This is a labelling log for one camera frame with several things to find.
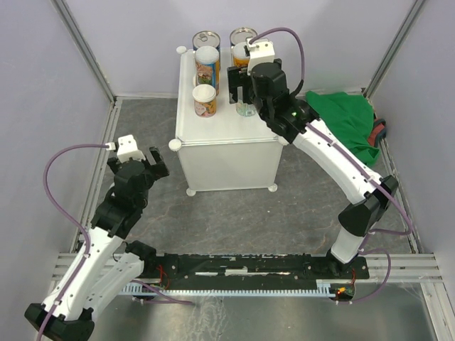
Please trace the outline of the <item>short green can clear lid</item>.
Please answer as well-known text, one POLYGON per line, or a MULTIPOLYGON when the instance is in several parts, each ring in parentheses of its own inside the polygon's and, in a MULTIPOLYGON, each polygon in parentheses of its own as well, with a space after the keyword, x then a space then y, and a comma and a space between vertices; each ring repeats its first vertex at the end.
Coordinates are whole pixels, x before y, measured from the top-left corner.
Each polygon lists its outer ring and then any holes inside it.
POLYGON ((237 89, 237 104, 235 105, 236 112, 241 117, 252 117, 257 113, 257 110, 253 104, 248 104, 243 101, 242 87, 237 89))

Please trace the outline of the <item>tall orange can white lid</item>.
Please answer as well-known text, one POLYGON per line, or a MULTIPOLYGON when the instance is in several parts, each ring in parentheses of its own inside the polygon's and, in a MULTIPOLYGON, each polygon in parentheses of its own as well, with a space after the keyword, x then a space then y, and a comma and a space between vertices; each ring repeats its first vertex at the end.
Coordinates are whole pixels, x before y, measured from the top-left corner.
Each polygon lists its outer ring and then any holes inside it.
POLYGON ((232 48, 232 65, 234 67, 247 67, 250 61, 247 43, 241 42, 232 48))

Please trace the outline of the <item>blue soup can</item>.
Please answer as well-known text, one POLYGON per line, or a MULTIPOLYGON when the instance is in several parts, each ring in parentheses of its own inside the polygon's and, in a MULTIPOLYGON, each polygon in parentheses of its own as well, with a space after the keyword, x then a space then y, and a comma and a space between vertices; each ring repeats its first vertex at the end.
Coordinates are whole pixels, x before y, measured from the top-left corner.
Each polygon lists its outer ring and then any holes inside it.
POLYGON ((253 28, 239 27, 235 28, 230 33, 230 46, 234 47, 238 43, 245 43, 248 38, 254 38, 257 36, 257 32, 253 28))
POLYGON ((211 46, 213 48, 216 48, 218 51, 218 61, 217 61, 217 67, 220 68, 220 59, 221 59, 221 52, 220 52, 220 43, 221 39, 220 36, 213 31, 200 31, 197 32, 193 38, 192 38, 192 44, 193 44, 193 51, 196 52, 197 49, 203 46, 211 46))

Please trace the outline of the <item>yellow short can white lid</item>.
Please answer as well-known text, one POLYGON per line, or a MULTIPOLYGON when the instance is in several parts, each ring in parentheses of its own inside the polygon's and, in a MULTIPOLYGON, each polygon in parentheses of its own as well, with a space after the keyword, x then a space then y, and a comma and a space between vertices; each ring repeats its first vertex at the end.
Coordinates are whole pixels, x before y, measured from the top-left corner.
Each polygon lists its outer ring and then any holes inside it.
POLYGON ((217 92, 212 85, 197 85, 192 95, 197 116, 212 117, 217 112, 217 92))

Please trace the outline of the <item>tall blue can white lid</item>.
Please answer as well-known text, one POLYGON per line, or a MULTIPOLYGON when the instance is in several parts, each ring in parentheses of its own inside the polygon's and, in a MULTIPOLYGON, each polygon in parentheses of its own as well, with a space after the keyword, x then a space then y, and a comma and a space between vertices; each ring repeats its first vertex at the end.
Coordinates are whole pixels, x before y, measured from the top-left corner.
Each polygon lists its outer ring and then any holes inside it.
POLYGON ((211 85, 219 94, 220 53, 212 46, 203 46, 195 52, 196 84, 211 85))

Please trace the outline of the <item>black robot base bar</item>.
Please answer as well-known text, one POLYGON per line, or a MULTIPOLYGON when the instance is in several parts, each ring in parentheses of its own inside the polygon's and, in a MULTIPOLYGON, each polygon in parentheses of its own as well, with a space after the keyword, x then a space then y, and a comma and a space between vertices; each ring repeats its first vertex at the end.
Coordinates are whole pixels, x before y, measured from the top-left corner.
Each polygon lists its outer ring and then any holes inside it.
POLYGON ((366 259, 340 265, 309 254, 227 255, 164 254, 146 261, 139 278, 164 278, 171 290, 246 291, 315 289, 318 280, 370 278, 366 259))

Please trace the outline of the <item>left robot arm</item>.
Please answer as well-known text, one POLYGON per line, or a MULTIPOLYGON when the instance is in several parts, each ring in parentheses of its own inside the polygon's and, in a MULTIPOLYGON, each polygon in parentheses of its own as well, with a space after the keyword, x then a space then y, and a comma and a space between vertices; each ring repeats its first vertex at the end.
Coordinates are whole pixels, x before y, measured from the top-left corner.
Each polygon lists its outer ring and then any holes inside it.
POLYGON ((156 272, 155 248, 135 241, 112 269, 101 273, 141 218, 152 185, 169 175, 159 150, 149 151, 153 163, 136 146, 117 144, 117 155, 107 162, 114 185, 95 210, 90 230, 83 233, 83 246, 51 294, 26 309, 25 318, 39 340, 88 340, 95 321, 118 293, 136 277, 156 272))

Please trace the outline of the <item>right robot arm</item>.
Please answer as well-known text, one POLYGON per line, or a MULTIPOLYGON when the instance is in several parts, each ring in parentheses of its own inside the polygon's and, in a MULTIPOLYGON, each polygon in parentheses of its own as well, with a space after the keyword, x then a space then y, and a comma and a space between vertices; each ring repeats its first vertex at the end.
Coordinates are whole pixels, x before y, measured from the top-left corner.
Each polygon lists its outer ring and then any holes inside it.
POLYGON ((273 133, 310 156, 344 192, 349 205, 339 214, 342 228, 330 248, 326 269, 342 278, 352 269, 370 229, 382 218, 398 187, 397 179, 382 177, 359 161, 330 131, 307 102, 287 87, 279 59, 227 69, 230 103, 239 97, 255 106, 273 133))

